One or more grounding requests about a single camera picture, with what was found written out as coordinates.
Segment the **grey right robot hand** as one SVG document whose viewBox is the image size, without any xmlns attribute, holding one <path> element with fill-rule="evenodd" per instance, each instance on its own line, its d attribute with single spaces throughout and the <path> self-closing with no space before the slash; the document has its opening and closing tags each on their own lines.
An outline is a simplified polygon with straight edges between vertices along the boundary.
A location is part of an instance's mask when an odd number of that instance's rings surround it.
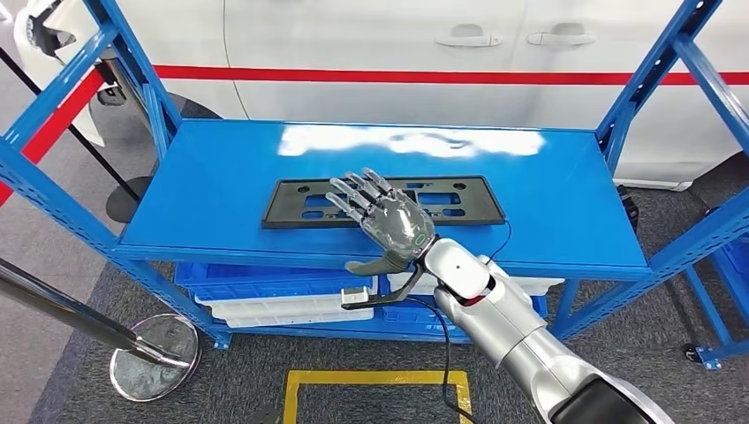
<svg viewBox="0 0 749 424">
<path fill-rule="evenodd" d="M 362 172 L 363 176 L 347 172 L 344 180 L 331 178 L 329 183 L 345 197 L 333 192 L 325 197 L 382 248 L 382 256 L 370 262 L 348 261 L 344 268 L 356 276 L 404 272 L 435 240 L 435 224 L 404 191 L 374 170 Z"/>
</svg>

